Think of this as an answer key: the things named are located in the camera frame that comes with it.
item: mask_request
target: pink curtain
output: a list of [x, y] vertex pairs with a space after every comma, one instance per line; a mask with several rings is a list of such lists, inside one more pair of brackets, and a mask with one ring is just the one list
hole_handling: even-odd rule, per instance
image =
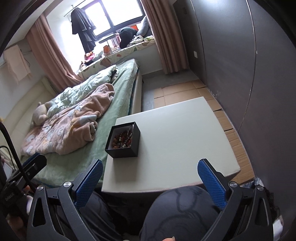
[[65, 59], [44, 14], [36, 20], [26, 38], [35, 58], [57, 91], [63, 92], [67, 87], [73, 87], [84, 81], [73, 72]]
[[168, 0], [141, 0], [166, 74], [188, 68], [186, 50]]

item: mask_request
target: blue gripper pad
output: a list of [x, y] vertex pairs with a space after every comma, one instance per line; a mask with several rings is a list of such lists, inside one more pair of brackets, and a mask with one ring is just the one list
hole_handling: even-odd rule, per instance
[[78, 187], [75, 193], [74, 205], [77, 209], [84, 207], [89, 200], [94, 188], [98, 184], [103, 174], [103, 163], [99, 161], [96, 166], [93, 167], [92, 171], [83, 180], [81, 185]]
[[223, 209], [226, 206], [225, 189], [214, 175], [208, 165], [200, 160], [197, 164], [197, 172], [204, 183], [208, 193], [217, 207]]

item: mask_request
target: gray wall panel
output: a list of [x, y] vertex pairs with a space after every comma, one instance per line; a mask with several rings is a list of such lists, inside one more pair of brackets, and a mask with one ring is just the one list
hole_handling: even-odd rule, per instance
[[249, 100], [255, 66], [255, 40], [245, 0], [192, 0], [205, 53], [207, 85], [234, 127]]
[[206, 84], [205, 59], [197, 18], [190, 0], [177, 0], [174, 9], [182, 31], [190, 69]]
[[239, 135], [256, 174], [274, 192], [286, 230], [296, 216], [296, 49], [263, 8], [249, 5], [258, 54]]

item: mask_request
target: gray pillow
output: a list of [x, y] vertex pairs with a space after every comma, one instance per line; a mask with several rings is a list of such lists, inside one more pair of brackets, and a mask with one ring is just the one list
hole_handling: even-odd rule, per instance
[[149, 30], [150, 30], [149, 32], [151, 32], [147, 16], [145, 16], [142, 19], [141, 24], [142, 24], [142, 27], [137, 32], [137, 36], [139, 36], [139, 35], [145, 36]]

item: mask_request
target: window pane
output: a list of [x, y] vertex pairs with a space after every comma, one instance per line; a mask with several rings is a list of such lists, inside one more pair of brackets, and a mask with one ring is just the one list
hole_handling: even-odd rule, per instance
[[142, 16], [137, 0], [102, 0], [113, 25]]
[[110, 29], [110, 24], [100, 3], [95, 3], [94, 5], [88, 7], [85, 12], [96, 26], [96, 29], [94, 30], [95, 35], [99, 35]]

